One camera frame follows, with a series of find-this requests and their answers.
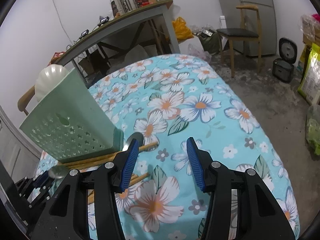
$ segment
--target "turquoise tablecloth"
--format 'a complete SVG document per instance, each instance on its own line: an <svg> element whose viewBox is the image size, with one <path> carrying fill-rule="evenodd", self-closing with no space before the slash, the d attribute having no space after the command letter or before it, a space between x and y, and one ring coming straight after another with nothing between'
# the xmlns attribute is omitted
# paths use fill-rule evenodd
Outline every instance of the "turquoise tablecloth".
<svg viewBox="0 0 320 240"><path fill-rule="evenodd" d="M206 62L180 54L153 57L106 76L89 91L124 131L124 139L141 132L145 144L159 142L156 149L139 154L134 169L152 176L116 194L127 240L200 238L209 195L192 176L186 153L190 136L228 168L254 168L299 235L297 205L283 163L249 109ZM37 175L54 163L43 154ZM230 239L236 233L233 197ZM97 239L94 204L88 214L91 238Z"/></svg>

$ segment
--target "metal spoon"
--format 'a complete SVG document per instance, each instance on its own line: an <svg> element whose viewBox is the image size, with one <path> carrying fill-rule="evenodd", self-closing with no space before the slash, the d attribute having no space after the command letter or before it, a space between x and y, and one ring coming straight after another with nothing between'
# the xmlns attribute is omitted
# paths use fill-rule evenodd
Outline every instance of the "metal spoon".
<svg viewBox="0 0 320 240"><path fill-rule="evenodd" d="M136 139L139 143L139 147L144 144L144 137L142 133L135 132L127 139L125 142L122 151L126 151L133 139ZM48 175L52 179L62 179L70 172L70 170L63 165L52 166L48 171Z"/></svg>

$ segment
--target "orange plastic bag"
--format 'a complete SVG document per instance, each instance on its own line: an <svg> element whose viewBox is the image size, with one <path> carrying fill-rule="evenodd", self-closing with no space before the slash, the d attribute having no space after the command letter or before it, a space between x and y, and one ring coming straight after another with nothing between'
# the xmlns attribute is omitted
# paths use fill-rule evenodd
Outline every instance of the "orange plastic bag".
<svg viewBox="0 0 320 240"><path fill-rule="evenodd" d="M192 31L186 26L186 21L183 18L178 17L175 21L172 21L172 25L178 41L193 38Z"/></svg>

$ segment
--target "silver screw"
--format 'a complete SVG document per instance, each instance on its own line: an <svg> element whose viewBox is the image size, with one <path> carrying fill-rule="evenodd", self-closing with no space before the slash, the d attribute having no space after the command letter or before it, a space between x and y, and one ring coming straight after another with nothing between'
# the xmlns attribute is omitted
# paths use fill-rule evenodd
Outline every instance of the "silver screw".
<svg viewBox="0 0 320 240"><path fill-rule="evenodd" d="M221 166L221 164L219 162L212 162L211 166L214 168L219 168Z"/></svg>
<svg viewBox="0 0 320 240"><path fill-rule="evenodd" d="M256 174L256 171L254 169L248 169L247 173L251 176Z"/></svg>
<svg viewBox="0 0 320 240"><path fill-rule="evenodd" d="M104 165L107 169L111 169L113 166L115 166L112 162L106 163Z"/></svg>
<svg viewBox="0 0 320 240"><path fill-rule="evenodd" d="M73 170L71 170L71 171L69 172L69 174L70 174L71 176L76 176L76 175L78 174L78 171L75 170L75 169L73 169Z"/></svg>

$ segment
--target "black chair cushion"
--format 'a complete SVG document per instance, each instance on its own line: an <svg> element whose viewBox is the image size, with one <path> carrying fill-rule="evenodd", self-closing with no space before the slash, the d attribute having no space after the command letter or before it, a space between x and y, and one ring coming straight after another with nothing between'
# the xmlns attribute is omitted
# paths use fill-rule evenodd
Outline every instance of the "black chair cushion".
<svg viewBox="0 0 320 240"><path fill-rule="evenodd" d="M241 28L218 29L218 33L222 33L230 37L258 38L259 35L252 31Z"/></svg>

